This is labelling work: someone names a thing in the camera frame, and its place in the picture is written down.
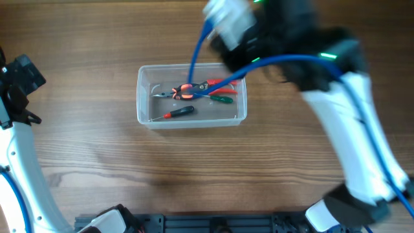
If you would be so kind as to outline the green handled screwdriver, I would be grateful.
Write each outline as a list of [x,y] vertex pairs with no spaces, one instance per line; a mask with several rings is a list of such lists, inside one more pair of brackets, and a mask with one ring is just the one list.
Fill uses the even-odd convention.
[[207,97],[210,100],[216,101],[216,102],[220,102],[220,103],[224,103],[224,104],[232,104],[233,103],[233,99],[227,96],[217,96],[217,95],[204,95],[204,94],[195,94],[195,96],[198,97]]

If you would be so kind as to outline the clear plastic container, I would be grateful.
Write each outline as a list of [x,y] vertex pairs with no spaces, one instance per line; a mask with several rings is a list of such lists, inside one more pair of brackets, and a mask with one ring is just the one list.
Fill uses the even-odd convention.
[[[174,87],[188,81],[188,64],[145,65],[138,70],[136,84],[136,114],[139,123],[149,129],[214,128],[236,126],[247,116],[247,91],[245,80],[238,79],[216,92],[217,96],[233,99],[232,104],[224,104],[198,97],[195,100],[174,100],[154,98],[152,95],[171,92]],[[156,117],[192,105],[193,113],[169,119]]]

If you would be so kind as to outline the red black handled screwdriver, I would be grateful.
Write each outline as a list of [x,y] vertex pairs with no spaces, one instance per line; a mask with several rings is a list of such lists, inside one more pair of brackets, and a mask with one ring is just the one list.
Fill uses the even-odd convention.
[[160,117],[152,118],[149,121],[152,122],[154,120],[158,120],[158,119],[161,119],[161,118],[169,119],[169,118],[181,117],[181,116],[193,113],[194,110],[195,110],[195,108],[192,105],[189,105],[189,106],[186,106],[186,107],[182,107],[180,109],[176,109],[174,111],[170,111],[170,112],[168,112],[168,113],[166,113],[166,114],[164,114]]

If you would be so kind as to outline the orange black needle-nose pliers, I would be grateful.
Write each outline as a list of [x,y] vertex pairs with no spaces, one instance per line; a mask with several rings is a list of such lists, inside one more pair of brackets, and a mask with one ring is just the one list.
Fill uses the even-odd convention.
[[172,98],[174,100],[193,100],[194,93],[199,90],[199,84],[185,83],[174,87],[171,92],[163,92],[152,95],[154,98]]

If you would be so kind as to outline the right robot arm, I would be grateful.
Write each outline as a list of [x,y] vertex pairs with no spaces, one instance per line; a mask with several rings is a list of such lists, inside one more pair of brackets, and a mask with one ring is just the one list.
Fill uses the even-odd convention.
[[321,26],[311,1],[209,1],[203,13],[234,78],[278,65],[324,128],[344,180],[305,211],[313,231],[377,223],[394,200],[413,211],[413,178],[389,147],[360,43],[346,28]]

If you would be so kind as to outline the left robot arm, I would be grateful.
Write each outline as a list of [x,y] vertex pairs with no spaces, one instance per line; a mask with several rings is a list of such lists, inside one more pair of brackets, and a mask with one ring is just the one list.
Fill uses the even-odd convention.
[[10,232],[74,232],[41,171],[27,96],[46,80],[26,54],[1,56],[1,208]]

